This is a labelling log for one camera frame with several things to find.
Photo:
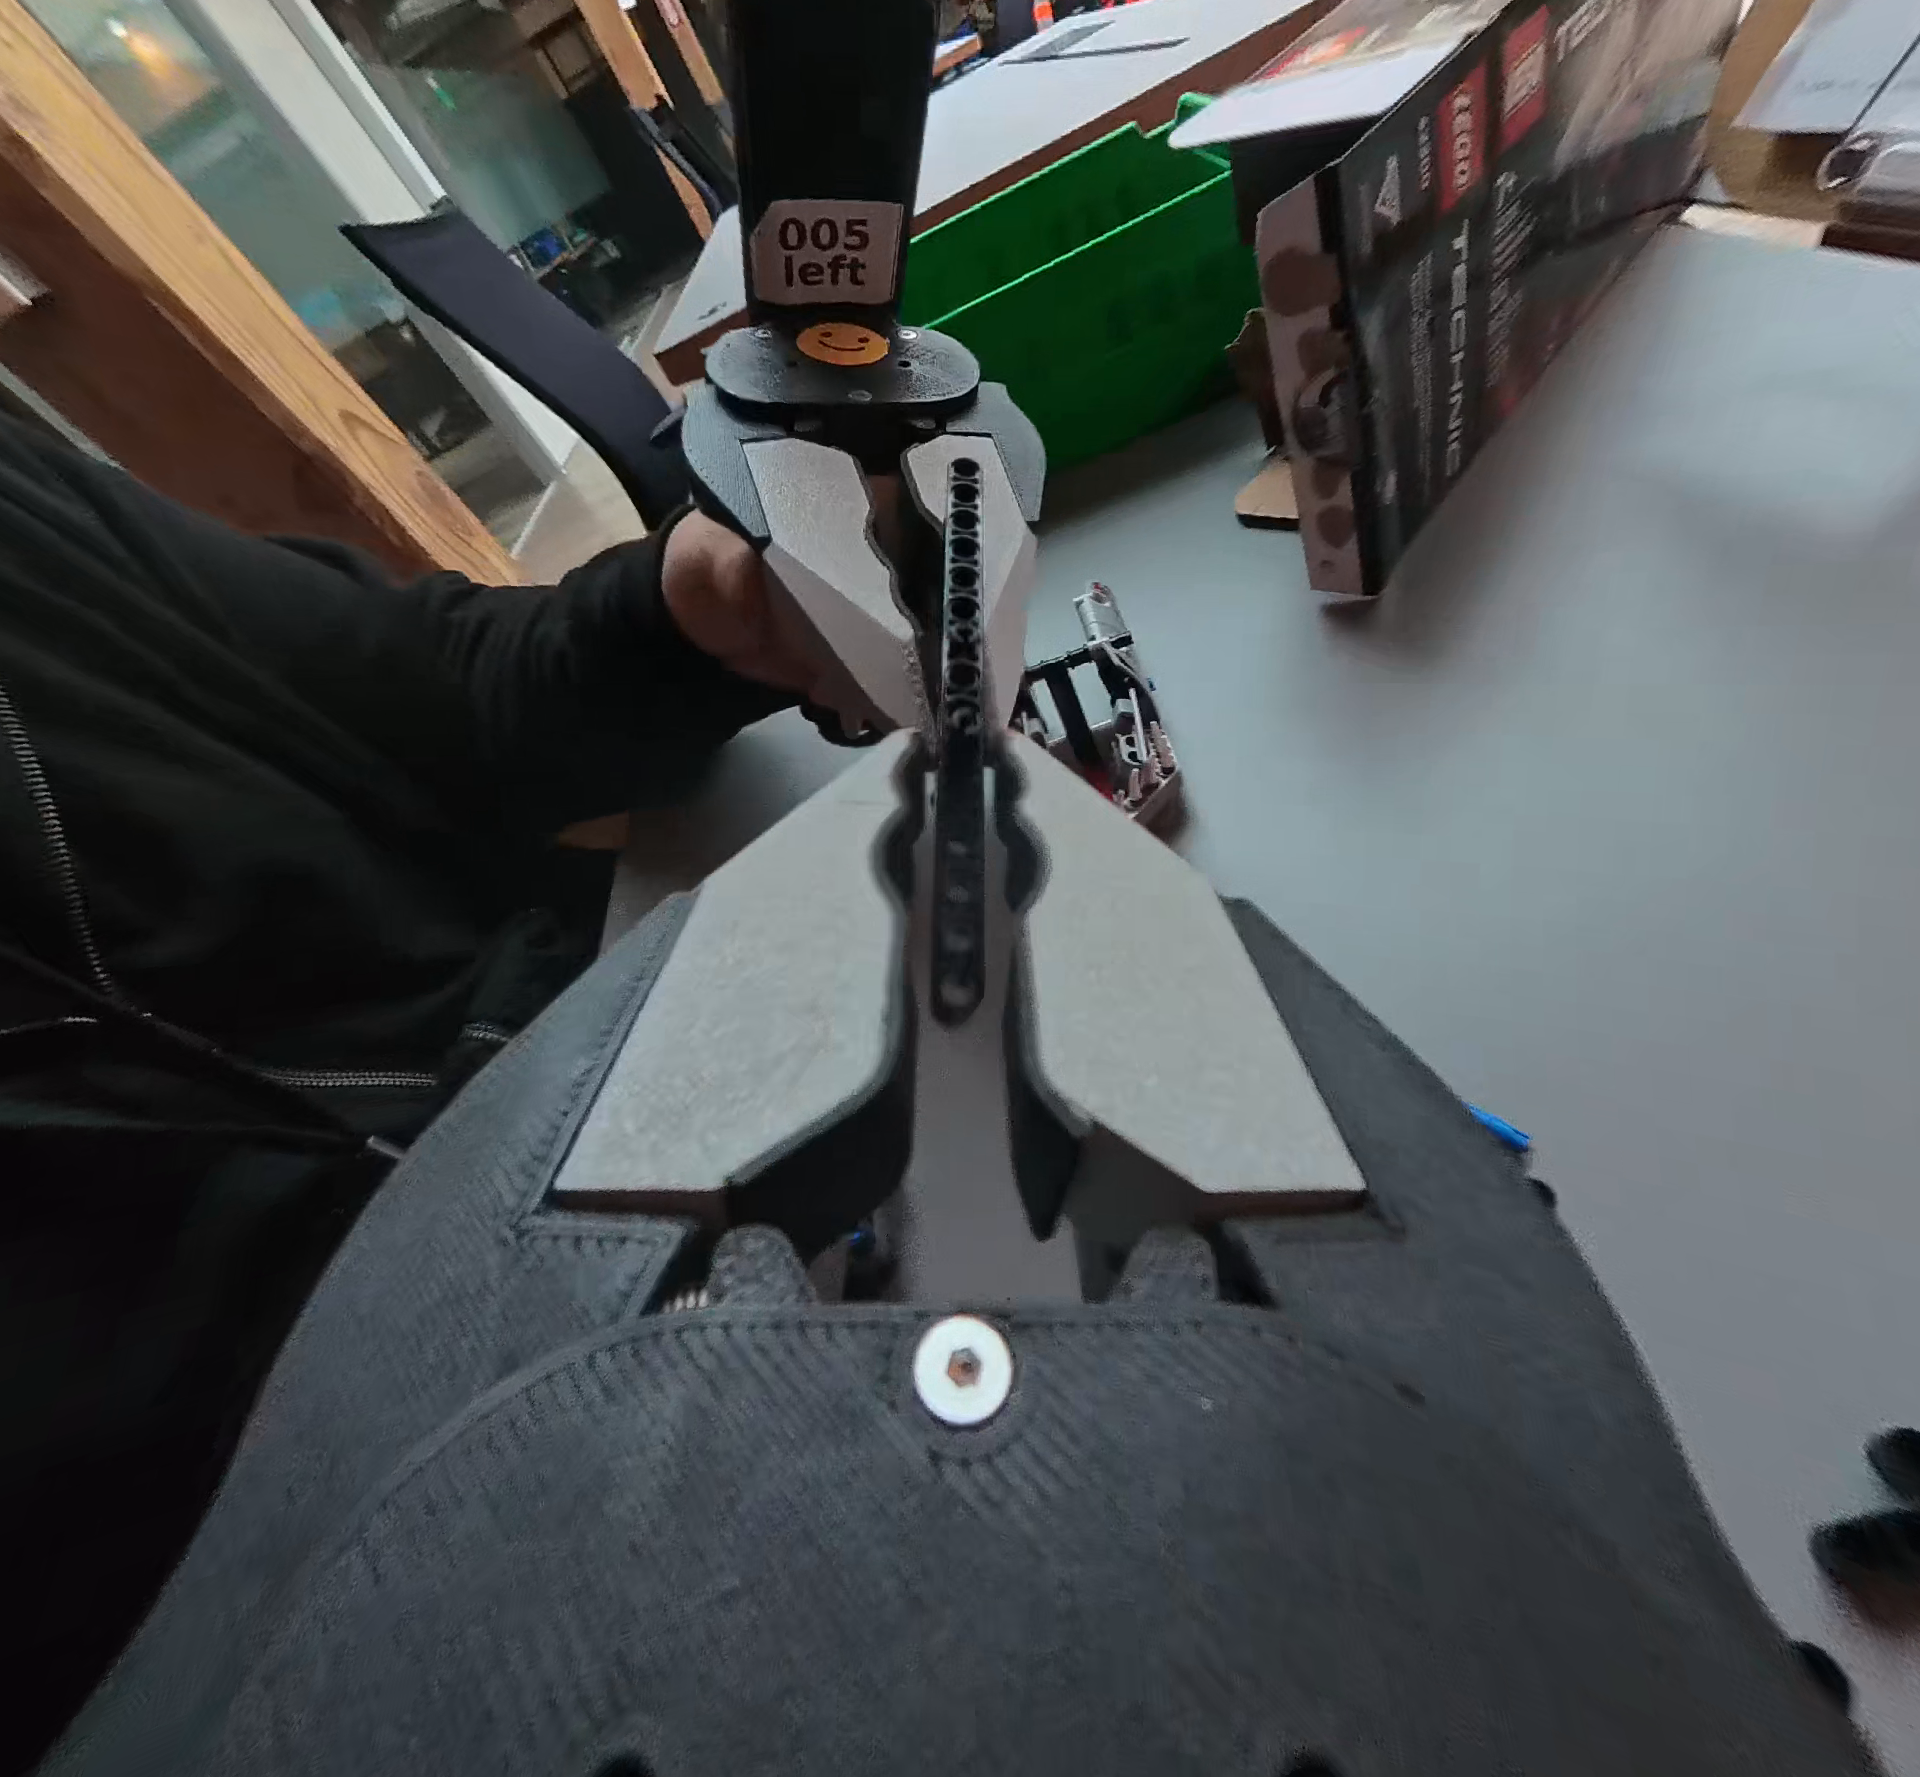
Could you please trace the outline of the wood-edged grey desk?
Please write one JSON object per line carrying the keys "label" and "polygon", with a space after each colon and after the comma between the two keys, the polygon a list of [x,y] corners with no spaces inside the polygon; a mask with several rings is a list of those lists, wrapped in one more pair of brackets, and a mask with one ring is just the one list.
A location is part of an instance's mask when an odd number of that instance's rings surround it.
{"label": "wood-edged grey desk", "polygon": [[[1248,80],[1342,0],[1142,0],[1062,19],[992,61],[955,73],[926,97],[908,239],[1044,173],[1123,130],[1156,132],[1185,95],[1222,95]],[[773,99],[782,134],[773,176],[794,160],[819,158],[830,128],[855,125],[850,76],[829,69],[829,48],[808,46],[799,63],[825,69],[799,80],[799,97]],[[742,232],[722,215],[683,282],[653,350],[665,379],[700,380],[704,354],[746,316]]]}

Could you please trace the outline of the black lego H connector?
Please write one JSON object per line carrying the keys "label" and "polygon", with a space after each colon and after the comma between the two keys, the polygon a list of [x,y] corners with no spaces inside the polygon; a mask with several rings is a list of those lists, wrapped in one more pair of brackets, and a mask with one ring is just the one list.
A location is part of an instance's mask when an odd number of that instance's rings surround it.
{"label": "black lego H connector", "polygon": [[1891,1503],[1811,1529],[1811,1560],[1877,1622],[1916,1622],[1918,1609],[1918,1429],[1877,1431],[1864,1457]]}

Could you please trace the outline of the person's left forearm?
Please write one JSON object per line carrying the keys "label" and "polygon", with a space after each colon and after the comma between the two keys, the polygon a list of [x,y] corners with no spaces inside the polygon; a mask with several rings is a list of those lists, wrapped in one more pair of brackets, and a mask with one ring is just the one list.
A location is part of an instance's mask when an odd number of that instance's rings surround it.
{"label": "person's left forearm", "polygon": [[314,541],[232,542],[220,611],[279,684],[462,817],[551,836],[648,804],[791,709],[675,630],[665,530],[547,587],[397,583]]}

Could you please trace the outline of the grey toothed lego jaw assembly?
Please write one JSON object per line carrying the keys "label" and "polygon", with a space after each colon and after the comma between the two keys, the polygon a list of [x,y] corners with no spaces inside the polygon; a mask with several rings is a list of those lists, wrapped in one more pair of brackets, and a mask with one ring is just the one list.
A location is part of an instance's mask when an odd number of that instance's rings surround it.
{"label": "grey toothed lego jaw assembly", "polygon": [[1171,837],[1187,824],[1185,773],[1137,640],[1104,583],[1075,600],[1076,646],[1033,662],[1012,728],[1134,824]]}

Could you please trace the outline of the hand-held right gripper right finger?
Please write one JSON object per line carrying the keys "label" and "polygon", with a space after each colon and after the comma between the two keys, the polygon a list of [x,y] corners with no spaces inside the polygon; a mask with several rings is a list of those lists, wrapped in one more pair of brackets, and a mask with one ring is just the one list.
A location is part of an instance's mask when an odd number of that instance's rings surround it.
{"label": "hand-held right gripper right finger", "polygon": [[1366,1183],[1209,881],[1027,737],[994,788],[1006,1133],[1104,1300],[1144,1236],[1359,1213]]}

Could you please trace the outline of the printed instruction sheet stand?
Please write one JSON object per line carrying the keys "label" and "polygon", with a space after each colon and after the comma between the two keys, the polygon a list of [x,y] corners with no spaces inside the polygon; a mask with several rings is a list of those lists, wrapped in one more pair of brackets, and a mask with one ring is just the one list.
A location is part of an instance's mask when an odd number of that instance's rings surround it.
{"label": "printed instruction sheet stand", "polygon": [[1918,0],[1746,0],[1708,132],[1715,202],[1918,253]]}

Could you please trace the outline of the green plastic bin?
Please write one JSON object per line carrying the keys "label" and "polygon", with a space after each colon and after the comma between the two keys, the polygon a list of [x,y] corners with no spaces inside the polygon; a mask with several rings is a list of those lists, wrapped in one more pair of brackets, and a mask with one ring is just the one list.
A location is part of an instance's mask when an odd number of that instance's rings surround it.
{"label": "green plastic bin", "polygon": [[1171,146],[1207,104],[1187,93],[1164,128],[1111,132],[912,238],[903,323],[970,350],[1052,471],[1233,394],[1256,258],[1225,154]]}

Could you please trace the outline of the wooden partition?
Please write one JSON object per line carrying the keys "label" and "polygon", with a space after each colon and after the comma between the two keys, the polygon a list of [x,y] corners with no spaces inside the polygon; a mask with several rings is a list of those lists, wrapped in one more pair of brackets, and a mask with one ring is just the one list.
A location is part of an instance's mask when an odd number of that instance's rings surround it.
{"label": "wooden partition", "polygon": [[19,2],[1,0],[4,364],[113,462],[252,534],[521,580]]}

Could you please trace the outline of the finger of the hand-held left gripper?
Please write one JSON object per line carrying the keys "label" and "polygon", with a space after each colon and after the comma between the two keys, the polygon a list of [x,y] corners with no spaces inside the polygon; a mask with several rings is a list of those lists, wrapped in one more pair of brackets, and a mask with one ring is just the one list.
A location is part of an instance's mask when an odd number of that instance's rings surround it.
{"label": "finger of the hand-held left gripper", "polygon": [[919,733],[916,624],[876,544],[862,469],[850,452],[802,439],[753,441],[742,454],[770,586],[823,666],[829,706],[851,728]]}
{"label": "finger of the hand-held left gripper", "polygon": [[959,471],[976,484],[976,573],[972,611],[962,613],[962,657],[977,673],[980,709],[991,733],[1010,726],[1023,679],[1027,607],[1037,568],[1033,521],[1042,480],[994,434],[938,434],[903,454],[903,477],[920,522],[948,541],[948,512]]}

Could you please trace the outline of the glass wall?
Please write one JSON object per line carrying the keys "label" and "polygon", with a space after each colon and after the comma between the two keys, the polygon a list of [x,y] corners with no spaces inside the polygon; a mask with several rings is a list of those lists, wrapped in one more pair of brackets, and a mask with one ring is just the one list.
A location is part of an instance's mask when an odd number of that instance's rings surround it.
{"label": "glass wall", "polygon": [[344,236],[425,206],[271,0],[19,0],[505,547],[575,439]]}

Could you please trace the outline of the open cardboard box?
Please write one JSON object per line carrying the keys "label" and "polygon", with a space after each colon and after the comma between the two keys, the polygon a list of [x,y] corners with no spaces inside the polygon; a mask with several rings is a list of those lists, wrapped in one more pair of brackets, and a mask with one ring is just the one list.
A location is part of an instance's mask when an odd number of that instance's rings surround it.
{"label": "open cardboard box", "polygon": [[1377,598],[1693,202],[1743,0],[1341,0],[1175,134],[1256,255],[1305,577]]}

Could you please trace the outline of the person's left hand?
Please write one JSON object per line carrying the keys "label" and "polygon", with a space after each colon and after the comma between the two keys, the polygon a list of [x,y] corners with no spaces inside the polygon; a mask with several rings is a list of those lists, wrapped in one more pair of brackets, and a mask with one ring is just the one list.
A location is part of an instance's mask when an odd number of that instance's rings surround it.
{"label": "person's left hand", "polygon": [[858,746],[899,728],[855,688],[762,553],[726,525],[688,507],[665,530],[658,593],[688,644],[732,679],[802,709],[829,739]]}

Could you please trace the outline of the black office chair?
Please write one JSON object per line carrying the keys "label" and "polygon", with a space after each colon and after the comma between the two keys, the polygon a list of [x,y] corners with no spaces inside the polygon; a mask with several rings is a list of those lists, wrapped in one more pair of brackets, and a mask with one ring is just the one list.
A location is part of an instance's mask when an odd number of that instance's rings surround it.
{"label": "black office chair", "polygon": [[417,309],[562,419],[656,528],[690,500],[680,410],[637,358],[521,270],[460,211],[345,224],[344,239]]}

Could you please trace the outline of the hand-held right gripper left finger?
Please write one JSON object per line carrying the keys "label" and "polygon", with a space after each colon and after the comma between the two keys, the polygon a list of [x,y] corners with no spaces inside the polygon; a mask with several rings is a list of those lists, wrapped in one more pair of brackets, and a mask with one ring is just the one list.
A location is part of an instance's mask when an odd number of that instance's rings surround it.
{"label": "hand-held right gripper left finger", "polygon": [[551,1181],[564,1210],[838,1245],[911,1155],[906,885],[919,747],[893,736],[717,869]]}

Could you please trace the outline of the long black lego beam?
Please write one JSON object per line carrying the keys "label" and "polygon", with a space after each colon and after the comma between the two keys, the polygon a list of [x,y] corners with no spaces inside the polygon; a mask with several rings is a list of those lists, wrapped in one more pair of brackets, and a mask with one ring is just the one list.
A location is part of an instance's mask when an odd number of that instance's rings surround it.
{"label": "long black lego beam", "polygon": [[989,701],[982,613],[977,459],[948,469],[932,754],[928,1004],[948,1026],[972,1020],[987,988]]}

